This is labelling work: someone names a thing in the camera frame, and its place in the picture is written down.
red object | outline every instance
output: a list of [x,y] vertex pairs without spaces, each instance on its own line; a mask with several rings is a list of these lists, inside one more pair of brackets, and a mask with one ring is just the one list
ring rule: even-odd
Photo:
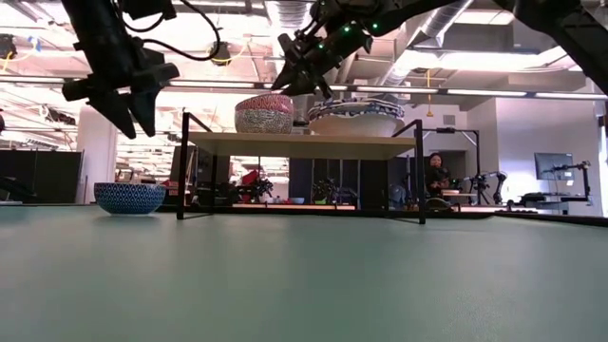
[[179,195],[178,188],[180,187],[180,184],[177,181],[165,180],[162,185],[164,185],[169,191],[169,196]]
[[294,102],[287,95],[264,94],[247,99],[235,106],[235,111],[245,109],[269,109],[293,115]]
[[[256,180],[257,180],[257,171],[254,170],[254,171],[248,173],[247,175],[243,176],[243,178],[241,179],[241,184],[250,185]],[[248,203],[251,201],[251,196],[249,196],[249,195],[243,195],[241,197],[243,199],[243,202],[245,202],[245,203]]]

wooden shelf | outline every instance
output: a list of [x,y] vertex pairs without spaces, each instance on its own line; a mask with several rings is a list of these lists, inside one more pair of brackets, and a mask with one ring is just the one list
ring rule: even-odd
[[233,208],[256,209],[315,209],[315,210],[356,210],[354,205],[319,205],[319,204],[233,204]]
[[385,161],[409,151],[413,138],[190,132],[189,141],[218,156]]

shelf table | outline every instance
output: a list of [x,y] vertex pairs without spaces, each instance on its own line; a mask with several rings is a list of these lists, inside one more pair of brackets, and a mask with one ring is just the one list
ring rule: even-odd
[[[190,120],[203,127],[205,132],[191,132]],[[414,138],[398,137],[406,129],[415,127]],[[406,125],[393,137],[353,137],[353,136],[315,136],[315,135],[288,135],[288,134],[251,134],[251,133],[215,133],[201,123],[194,115],[184,113],[182,121],[182,137],[180,152],[180,179],[178,201],[178,219],[184,219],[187,147],[193,143],[198,148],[207,151],[213,156],[211,174],[211,205],[206,214],[215,212],[215,192],[217,179],[218,156],[252,156],[252,157],[285,157],[299,159],[330,159],[330,160],[359,160],[384,161],[388,170],[389,160],[411,149],[416,155],[423,155],[422,121],[415,120]],[[416,159],[416,168],[419,175],[424,174],[422,159]],[[419,178],[418,200],[424,206],[424,180]],[[386,181],[383,189],[386,197],[385,208],[389,210],[389,182]],[[238,212],[239,208],[222,212]],[[324,209],[301,209],[300,214],[315,214],[315,211]],[[419,221],[426,221],[424,210],[420,211]]]

computer screen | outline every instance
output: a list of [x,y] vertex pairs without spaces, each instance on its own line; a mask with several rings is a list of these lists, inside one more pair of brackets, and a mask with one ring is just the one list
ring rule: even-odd
[[556,166],[572,165],[572,153],[535,153],[536,179],[539,181],[573,181],[574,170],[552,171]]

black cable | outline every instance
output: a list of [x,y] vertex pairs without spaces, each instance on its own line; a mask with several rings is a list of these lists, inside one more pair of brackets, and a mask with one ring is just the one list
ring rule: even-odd
[[164,14],[162,14],[162,15],[161,15],[161,17],[159,18],[159,20],[157,20],[157,21],[156,21],[154,24],[152,24],[152,26],[150,26],[149,28],[133,28],[133,27],[129,26],[127,23],[125,23],[125,22],[124,22],[124,20],[123,20],[123,23],[124,23],[124,26],[125,26],[127,29],[130,29],[130,30],[132,30],[132,31],[134,31],[134,32],[137,32],[137,33],[146,33],[146,32],[149,32],[149,31],[151,31],[151,30],[153,30],[153,29],[157,28],[157,27],[158,27],[160,24],[162,24],[162,21],[163,21],[163,20],[164,20]]
[[158,41],[156,39],[143,39],[142,41],[144,43],[150,43],[150,44],[156,44],[156,45],[160,45],[161,47],[167,48],[172,50],[173,52],[191,59],[193,61],[198,61],[198,62],[205,62],[205,61],[209,61],[212,60],[214,57],[216,57],[218,55],[219,52],[219,44],[221,43],[221,39],[219,38],[219,31],[218,28],[216,28],[216,26],[213,24],[213,22],[211,21],[211,19],[209,19],[209,17],[200,9],[198,9],[197,7],[195,7],[194,5],[192,5],[188,0],[181,0],[182,3],[189,8],[190,10],[193,10],[195,12],[197,12],[198,14],[200,14],[202,16],[202,18],[209,24],[209,26],[211,27],[211,29],[213,30],[213,32],[216,35],[216,43],[213,47],[213,50],[211,51],[211,53],[209,53],[208,56],[205,57],[197,57],[197,56],[193,56],[189,53],[183,52],[180,49],[176,48],[176,47],[172,47],[164,42]]
[[149,32],[149,31],[157,28],[160,24],[162,24],[162,21],[164,20],[164,14],[161,14],[161,17],[159,18],[159,20],[157,20],[154,24],[152,24],[152,26],[150,26],[148,28],[133,28],[124,21],[124,12],[123,12],[124,0],[118,0],[118,4],[115,1],[112,1],[112,4],[114,5],[114,10],[116,11],[116,14],[118,15],[119,19],[121,20],[121,24],[124,27],[126,27],[127,29],[130,29],[137,33]]

